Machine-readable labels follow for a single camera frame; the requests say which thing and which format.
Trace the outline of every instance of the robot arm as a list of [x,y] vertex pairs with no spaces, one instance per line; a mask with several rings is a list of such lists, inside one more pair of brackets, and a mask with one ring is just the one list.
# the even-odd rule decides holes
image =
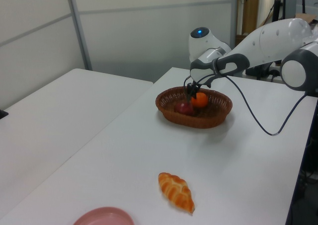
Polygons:
[[[195,45],[195,31],[199,33],[200,28],[190,34],[190,60],[197,56],[190,50]],[[196,41],[200,51],[206,43],[202,38],[201,42]],[[206,47],[203,54],[192,61],[190,75],[193,83],[188,85],[192,94],[201,85],[211,87],[211,82],[217,78],[278,60],[283,60],[281,76],[288,87],[302,91],[318,88],[318,69],[315,66],[318,62],[318,40],[302,19],[286,19],[267,24],[250,33],[232,51],[218,49],[217,46]]]

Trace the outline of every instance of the white table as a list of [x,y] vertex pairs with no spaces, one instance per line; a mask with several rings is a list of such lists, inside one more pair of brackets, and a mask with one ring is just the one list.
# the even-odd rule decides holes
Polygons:
[[0,120],[0,218],[81,149],[152,82],[75,69]]
[[[317,99],[306,97],[281,134],[266,135],[225,78],[214,90],[233,101],[225,122],[192,129],[168,122],[155,106],[189,71],[172,68],[54,172],[0,225],[72,225],[103,206],[124,209],[135,225],[284,225]],[[276,132],[301,92],[282,84],[233,78],[261,124]],[[188,182],[193,216],[168,204],[158,174]]]

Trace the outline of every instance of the bread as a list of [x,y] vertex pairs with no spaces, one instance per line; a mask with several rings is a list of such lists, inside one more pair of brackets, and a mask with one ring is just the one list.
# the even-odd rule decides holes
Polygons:
[[191,198],[191,191],[183,179],[169,173],[160,173],[158,181],[163,194],[173,205],[190,214],[193,213],[194,203]]

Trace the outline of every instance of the black cable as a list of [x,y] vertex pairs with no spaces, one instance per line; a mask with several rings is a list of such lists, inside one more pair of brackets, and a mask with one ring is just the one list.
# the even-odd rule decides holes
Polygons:
[[234,86],[239,90],[239,92],[241,93],[241,95],[242,95],[242,97],[243,97],[243,99],[244,99],[244,101],[245,101],[245,103],[246,103],[246,105],[247,105],[247,107],[248,107],[250,113],[252,114],[253,118],[255,119],[255,121],[258,123],[258,125],[260,126],[260,128],[261,128],[266,134],[268,134],[268,135],[270,135],[270,136],[276,136],[276,135],[278,135],[279,133],[281,133],[281,131],[283,130],[285,124],[287,123],[288,119],[290,118],[290,116],[292,115],[292,113],[294,112],[294,110],[296,109],[296,107],[298,106],[298,104],[307,96],[306,94],[304,94],[304,95],[296,102],[296,104],[294,105],[294,107],[292,108],[292,110],[290,111],[290,113],[288,114],[288,116],[286,117],[286,119],[285,119],[283,125],[281,126],[281,128],[279,129],[279,131],[278,131],[277,133],[275,133],[275,134],[271,134],[271,133],[269,133],[268,131],[266,131],[266,130],[262,127],[262,125],[260,124],[260,122],[257,120],[257,118],[255,117],[254,113],[252,112],[252,110],[251,110],[251,108],[250,108],[250,106],[249,106],[249,104],[248,104],[248,102],[247,102],[247,100],[246,100],[246,98],[245,98],[243,92],[240,90],[239,86],[237,86],[237,84],[236,84],[235,82],[233,82],[232,79],[230,79],[229,77],[227,77],[227,76],[225,76],[225,77],[226,77],[231,83],[233,83]]
[[269,15],[270,15],[270,13],[272,12],[272,9],[273,9],[273,8],[274,8],[274,4],[273,4],[272,8],[270,9],[269,14],[267,15],[267,18],[266,18],[265,21],[264,21],[264,24],[267,22],[268,17],[269,17]]

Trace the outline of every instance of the brown basket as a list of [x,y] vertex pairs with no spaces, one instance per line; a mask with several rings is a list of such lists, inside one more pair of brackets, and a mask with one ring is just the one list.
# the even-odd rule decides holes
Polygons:
[[174,106],[183,100],[186,95],[183,87],[170,88],[156,98],[156,106],[164,117],[176,124],[193,128],[212,128],[224,122],[232,109],[232,101],[220,92],[208,89],[200,89],[208,96],[208,105],[204,108],[195,108],[193,116],[174,112]]

